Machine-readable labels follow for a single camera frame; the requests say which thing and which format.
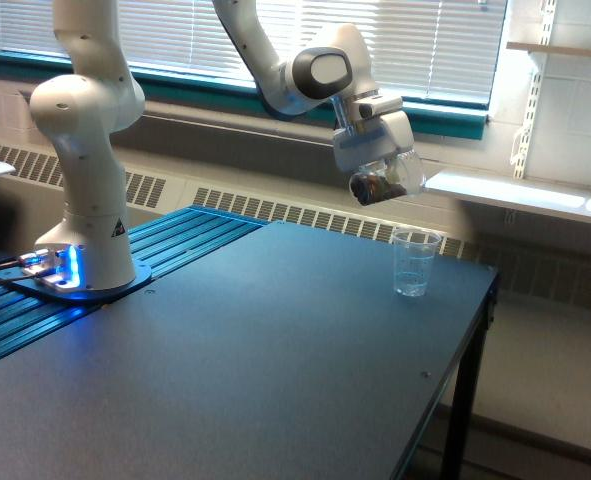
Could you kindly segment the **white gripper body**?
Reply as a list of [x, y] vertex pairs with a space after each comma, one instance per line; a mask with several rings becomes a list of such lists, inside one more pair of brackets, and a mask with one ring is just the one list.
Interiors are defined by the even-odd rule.
[[399, 111], [363, 120], [355, 105], [359, 99], [332, 99], [338, 121], [333, 134], [333, 153], [336, 166], [344, 173], [354, 172], [362, 165], [389, 155], [407, 152], [414, 146], [410, 121], [403, 106]]

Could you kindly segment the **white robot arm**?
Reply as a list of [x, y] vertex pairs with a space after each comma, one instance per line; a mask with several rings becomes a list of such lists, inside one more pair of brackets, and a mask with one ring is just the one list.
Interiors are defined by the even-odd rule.
[[[284, 61], [254, 2], [218, 1], [214, 8], [268, 112], [292, 118], [333, 105], [336, 165], [361, 205], [422, 191], [425, 174], [403, 101], [381, 93], [355, 25], [323, 28]], [[59, 160], [63, 217], [36, 241], [36, 258], [23, 269], [56, 294], [126, 288], [137, 270], [125, 228], [126, 175], [110, 137], [142, 116], [144, 93], [122, 50], [115, 2], [57, 1], [53, 29], [73, 71], [40, 84], [29, 105]]]

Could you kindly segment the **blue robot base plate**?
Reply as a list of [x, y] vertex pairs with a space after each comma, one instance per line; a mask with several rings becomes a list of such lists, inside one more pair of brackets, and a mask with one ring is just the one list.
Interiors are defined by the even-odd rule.
[[0, 271], [0, 280], [14, 290], [37, 296], [43, 299], [58, 300], [74, 304], [101, 304], [120, 299], [146, 286], [152, 278], [151, 267], [145, 263], [135, 263], [135, 279], [121, 287], [105, 290], [71, 290], [48, 286], [42, 280], [24, 279], [9, 282], [9, 279], [19, 277], [22, 271], [19, 267], [11, 267]]

